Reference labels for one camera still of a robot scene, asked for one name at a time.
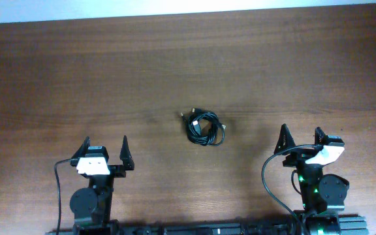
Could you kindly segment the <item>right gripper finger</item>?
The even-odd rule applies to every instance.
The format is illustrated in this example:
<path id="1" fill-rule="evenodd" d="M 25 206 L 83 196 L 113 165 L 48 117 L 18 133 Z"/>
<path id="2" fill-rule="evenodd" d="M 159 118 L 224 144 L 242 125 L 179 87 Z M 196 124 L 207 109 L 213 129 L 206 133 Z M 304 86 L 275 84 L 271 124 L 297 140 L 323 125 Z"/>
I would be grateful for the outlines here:
<path id="1" fill-rule="evenodd" d="M 279 138 L 277 141 L 277 144 L 274 149 L 274 154 L 280 153 L 286 149 L 295 147 L 295 141 L 289 131 L 289 128 L 287 127 L 287 124 L 284 123 L 281 126 Z"/>
<path id="2" fill-rule="evenodd" d="M 320 127 L 317 127 L 315 129 L 314 137 L 315 137 L 315 145 L 324 145 L 325 144 L 326 134 Z"/>

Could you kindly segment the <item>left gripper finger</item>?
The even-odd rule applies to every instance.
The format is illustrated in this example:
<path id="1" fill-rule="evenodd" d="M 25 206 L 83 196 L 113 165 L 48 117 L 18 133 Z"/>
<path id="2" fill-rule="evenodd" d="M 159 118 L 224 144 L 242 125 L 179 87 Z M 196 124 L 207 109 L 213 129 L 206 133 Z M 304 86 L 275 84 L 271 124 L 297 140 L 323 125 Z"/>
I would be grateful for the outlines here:
<path id="1" fill-rule="evenodd" d="M 134 170 L 134 161 L 129 149 L 128 139 L 126 135 L 123 137 L 119 158 L 122 161 L 125 170 Z"/>
<path id="2" fill-rule="evenodd" d="M 88 150 L 88 147 L 90 147 L 90 138 L 87 136 L 84 139 L 83 144 L 78 148 L 78 150 L 72 156 L 72 159 L 78 159 L 78 158 L 84 157 Z"/>

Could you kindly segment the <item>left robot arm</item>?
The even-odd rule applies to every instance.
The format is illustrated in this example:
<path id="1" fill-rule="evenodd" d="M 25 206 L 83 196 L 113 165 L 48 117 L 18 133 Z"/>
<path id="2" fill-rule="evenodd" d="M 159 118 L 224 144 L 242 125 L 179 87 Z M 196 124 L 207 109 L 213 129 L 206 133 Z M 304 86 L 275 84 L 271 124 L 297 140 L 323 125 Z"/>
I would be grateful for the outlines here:
<path id="1" fill-rule="evenodd" d="M 72 156 L 71 166 L 89 180 L 87 187 L 77 190 L 70 198 L 74 214 L 74 234 L 119 234 L 119 222 L 111 220 L 114 180 L 124 178 L 134 170 L 134 161 L 127 137 L 123 137 L 119 154 L 121 164 L 109 165 L 109 154 L 104 146 L 91 146 L 89 137 Z"/>

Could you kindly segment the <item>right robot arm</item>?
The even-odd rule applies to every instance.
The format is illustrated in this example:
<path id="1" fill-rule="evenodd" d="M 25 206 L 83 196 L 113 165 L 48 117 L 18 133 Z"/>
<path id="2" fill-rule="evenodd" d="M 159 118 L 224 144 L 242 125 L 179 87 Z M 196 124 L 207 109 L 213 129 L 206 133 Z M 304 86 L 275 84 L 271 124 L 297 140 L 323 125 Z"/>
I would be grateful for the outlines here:
<path id="1" fill-rule="evenodd" d="M 323 168 L 336 161 L 344 152 L 345 143 L 340 136 L 327 135 L 317 127 L 315 143 L 297 145 L 284 123 L 274 149 L 274 156 L 284 155 L 284 167 L 292 167 L 291 176 L 298 177 L 293 188 L 302 198 L 303 209 L 282 207 L 294 221 L 291 234 L 341 234 L 338 213 L 345 208 L 344 200 L 349 181 L 335 174 L 324 174 Z"/>

